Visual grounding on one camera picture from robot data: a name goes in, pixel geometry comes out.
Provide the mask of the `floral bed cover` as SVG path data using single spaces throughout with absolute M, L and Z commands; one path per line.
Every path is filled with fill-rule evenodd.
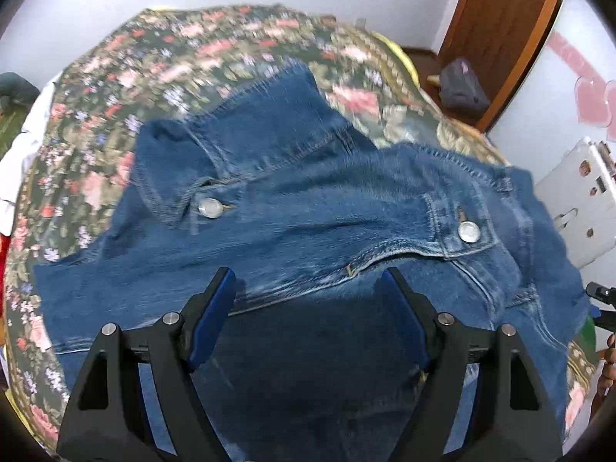
M 76 378 L 67 382 L 53 349 L 34 269 L 109 229 L 144 124 L 214 110 L 295 64 L 380 149 L 415 142 L 512 166 L 477 131 L 442 114 L 364 31 L 283 6 L 138 13 L 63 70 L 19 192 L 4 278 L 10 389 L 47 449 L 59 442 Z

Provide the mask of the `wooden door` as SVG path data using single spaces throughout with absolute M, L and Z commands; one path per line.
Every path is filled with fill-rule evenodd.
M 440 46 L 443 64 L 470 61 L 490 105 L 472 125 L 489 131 L 537 57 L 562 0 L 459 0 Z

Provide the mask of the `yellow blanket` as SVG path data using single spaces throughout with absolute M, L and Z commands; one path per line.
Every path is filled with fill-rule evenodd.
M 421 87 L 420 75 L 418 75 L 418 70 L 415 67 L 415 64 L 412 63 L 410 57 L 406 54 L 406 52 L 402 49 L 400 45 L 398 45 L 395 41 L 390 40 L 385 35 L 381 35 L 381 33 L 372 31 L 371 35 L 383 43 L 390 52 L 393 53 L 394 56 L 397 57 L 398 61 L 404 66 L 407 73 L 410 75 L 412 82 L 415 84 L 417 88 Z

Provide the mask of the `white shirt on bed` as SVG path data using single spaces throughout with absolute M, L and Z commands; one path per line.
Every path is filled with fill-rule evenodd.
M 1 234 L 13 230 L 20 188 L 44 140 L 55 87 L 62 73 L 51 78 L 41 92 L 17 73 L 1 74 L 2 119 L 11 107 L 29 107 L 16 137 L 1 156 Z

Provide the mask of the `blue denim jacket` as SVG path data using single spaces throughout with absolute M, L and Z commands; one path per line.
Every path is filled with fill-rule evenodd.
M 380 149 L 303 65 L 144 124 L 109 229 L 34 269 L 67 382 L 103 324 L 151 324 L 223 266 L 235 303 L 194 380 L 235 461 L 387 458 L 418 397 L 375 291 L 390 267 L 464 324 L 512 324 L 565 420 L 589 300 L 531 174 L 415 142 Z

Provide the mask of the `white wardrobe door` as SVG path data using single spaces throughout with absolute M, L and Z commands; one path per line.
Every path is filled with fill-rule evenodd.
M 489 139 L 541 181 L 583 138 L 615 150 L 615 43 L 587 0 L 563 0 Z

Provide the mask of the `grey backpack on floor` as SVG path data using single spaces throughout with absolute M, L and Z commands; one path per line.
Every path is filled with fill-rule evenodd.
M 440 103 L 451 110 L 482 115 L 491 101 L 480 85 L 471 64 L 459 57 L 440 71 Z

